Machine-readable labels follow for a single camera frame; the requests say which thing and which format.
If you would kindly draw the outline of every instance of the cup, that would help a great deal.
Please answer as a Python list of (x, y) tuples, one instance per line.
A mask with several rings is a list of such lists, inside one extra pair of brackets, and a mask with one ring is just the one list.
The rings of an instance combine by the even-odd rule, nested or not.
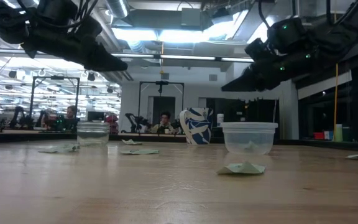
[(187, 108), (180, 112), (179, 119), (188, 144), (209, 144), (213, 120), (211, 108)]

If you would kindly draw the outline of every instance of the plastic container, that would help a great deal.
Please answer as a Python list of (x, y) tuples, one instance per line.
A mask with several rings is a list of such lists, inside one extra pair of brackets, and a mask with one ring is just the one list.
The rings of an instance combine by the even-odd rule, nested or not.
[(106, 145), (109, 142), (110, 126), (108, 123), (79, 122), (77, 125), (77, 142), (81, 146)]
[(278, 124), (258, 122), (222, 123), (224, 142), (229, 152), (267, 154), (272, 150)]

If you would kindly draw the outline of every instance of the clear glass jar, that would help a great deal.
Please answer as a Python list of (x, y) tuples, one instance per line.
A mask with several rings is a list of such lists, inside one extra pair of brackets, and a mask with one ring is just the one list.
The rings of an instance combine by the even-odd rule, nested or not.
[(106, 145), (109, 142), (109, 123), (79, 122), (77, 125), (77, 142), (81, 146)]

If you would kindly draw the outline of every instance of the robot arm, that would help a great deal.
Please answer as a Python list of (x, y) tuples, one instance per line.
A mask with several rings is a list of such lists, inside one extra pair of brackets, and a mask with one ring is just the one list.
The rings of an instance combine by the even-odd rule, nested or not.
[[(98, 0), (94, 0), (87, 13), (71, 0), (40, 0), (37, 8), (26, 8), (22, 0), (17, 2), (21, 9), (13, 9), (0, 0), (0, 38), (10, 44), (21, 44), (29, 57), (35, 58), (39, 51), (82, 64), (87, 70), (127, 69), (125, 62), (96, 42), (102, 28), (90, 14)], [(79, 18), (79, 22), (70, 25)]]
[(254, 63), (241, 77), (223, 86), (222, 91), (271, 90), (282, 81), (335, 65), (355, 44), (358, 0), (333, 26), (327, 22), (305, 30), (299, 18), (277, 22), (268, 29), (265, 43), (257, 39), (246, 48)]

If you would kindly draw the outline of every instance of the red object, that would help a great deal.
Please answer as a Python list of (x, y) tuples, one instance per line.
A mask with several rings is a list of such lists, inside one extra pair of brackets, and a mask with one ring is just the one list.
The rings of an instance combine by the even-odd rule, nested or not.
[(324, 140), (324, 133), (314, 133), (315, 140)]

